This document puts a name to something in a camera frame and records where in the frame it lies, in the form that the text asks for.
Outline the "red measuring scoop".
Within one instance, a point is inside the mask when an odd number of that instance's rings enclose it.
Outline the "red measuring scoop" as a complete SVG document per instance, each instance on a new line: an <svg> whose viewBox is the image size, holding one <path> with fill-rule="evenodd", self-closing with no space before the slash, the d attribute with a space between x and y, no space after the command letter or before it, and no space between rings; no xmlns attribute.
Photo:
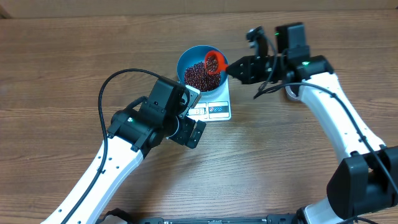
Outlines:
<svg viewBox="0 0 398 224"><path fill-rule="evenodd" d="M224 72L228 67L224 55L216 50L211 50L205 55L205 70L209 75Z"/></svg>

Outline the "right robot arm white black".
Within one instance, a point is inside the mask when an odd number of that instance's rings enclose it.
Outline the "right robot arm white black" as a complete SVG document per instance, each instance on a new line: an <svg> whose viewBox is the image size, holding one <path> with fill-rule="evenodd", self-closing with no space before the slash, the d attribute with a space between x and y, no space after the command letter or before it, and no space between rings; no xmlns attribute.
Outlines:
<svg viewBox="0 0 398 224"><path fill-rule="evenodd" d="M243 84L258 83L258 95L285 89L304 103L331 141L338 168L326 197L294 214L268 215L268 223L354 223L365 214L397 205L397 148L387 147L347 99L322 55L312 56L301 22L275 28L276 43L262 27L246 38L255 50L226 67Z"/></svg>

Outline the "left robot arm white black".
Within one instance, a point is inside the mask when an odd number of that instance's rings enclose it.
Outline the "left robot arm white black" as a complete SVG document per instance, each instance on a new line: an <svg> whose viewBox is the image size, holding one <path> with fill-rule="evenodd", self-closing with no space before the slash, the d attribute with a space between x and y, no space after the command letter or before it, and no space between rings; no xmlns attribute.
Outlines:
<svg viewBox="0 0 398 224"><path fill-rule="evenodd" d="M45 223L95 223L124 182L162 140L196 148L206 124L188 117L201 98L189 85L160 77L150 95L117 111L83 176Z"/></svg>

